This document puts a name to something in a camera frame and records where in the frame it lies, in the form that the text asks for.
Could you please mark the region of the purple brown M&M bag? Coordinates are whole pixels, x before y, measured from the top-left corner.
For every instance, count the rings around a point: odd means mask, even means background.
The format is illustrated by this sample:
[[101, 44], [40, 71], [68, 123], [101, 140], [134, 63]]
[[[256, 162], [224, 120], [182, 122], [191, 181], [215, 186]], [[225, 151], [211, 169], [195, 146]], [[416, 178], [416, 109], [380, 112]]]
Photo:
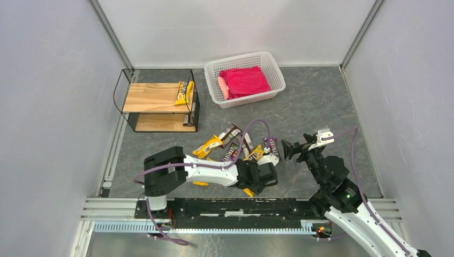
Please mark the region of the purple brown M&M bag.
[[281, 155], [279, 154], [277, 138], [263, 138], [265, 145], [270, 149], [270, 153], [275, 155], [278, 160], [281, 160]]

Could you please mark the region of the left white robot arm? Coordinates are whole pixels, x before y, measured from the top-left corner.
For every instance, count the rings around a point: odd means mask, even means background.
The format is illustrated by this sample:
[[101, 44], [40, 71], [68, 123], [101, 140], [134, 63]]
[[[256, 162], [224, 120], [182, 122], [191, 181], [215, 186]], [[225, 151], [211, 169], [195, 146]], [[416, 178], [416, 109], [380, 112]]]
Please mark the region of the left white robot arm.
[[277, 184], [278, 163], [279, 158], [272, 153], [258, 161], [208, 161], [186, 155], [182, 147], [174, 146], [145, 158], [143, 172], [133, 180], [143, 186], [148, 209], [160, 211], [167, 208], [168, 194], [189, 182], [236, 187], [259, 195]]

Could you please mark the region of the yellow M&M bag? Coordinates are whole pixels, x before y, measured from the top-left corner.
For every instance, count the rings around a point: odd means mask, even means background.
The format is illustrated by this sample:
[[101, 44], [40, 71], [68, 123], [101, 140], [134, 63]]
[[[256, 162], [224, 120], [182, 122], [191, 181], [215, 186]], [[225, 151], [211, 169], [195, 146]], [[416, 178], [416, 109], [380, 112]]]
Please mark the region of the yellow M&M bag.
[[[214, 161], [214, 160], [212, 158], [210, 158], [210, 157], [207, 157], [206, 161]], [[193, 185], [198, 185], [198, 186], [209, 186], [208, 182], [201, 182], [201, 181], [193, 181], [192, 184]]]
[[244, 161], [258, 161], [264, 155], [264, 150], [261, 145], [258, 145], [248, 156], [246, 156]]

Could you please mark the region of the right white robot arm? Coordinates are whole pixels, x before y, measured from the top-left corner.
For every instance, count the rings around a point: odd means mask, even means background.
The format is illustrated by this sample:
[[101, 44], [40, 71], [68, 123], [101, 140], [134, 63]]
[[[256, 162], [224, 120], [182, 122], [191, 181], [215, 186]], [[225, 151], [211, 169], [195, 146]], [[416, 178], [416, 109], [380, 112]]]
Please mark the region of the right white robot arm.
[[378, 214], [359, 186], [348, 178], [350, 171], [341, 157], [322, 155], [330, 137], [331, 132], [305, 134], [305, 144], [282, 140], [284, 158], [298, 155], [297, 162], [307, 165], [319, 186], [309, 199], [314, 213], [341, 227], [370, 256], [429, 256], [407, 243]]

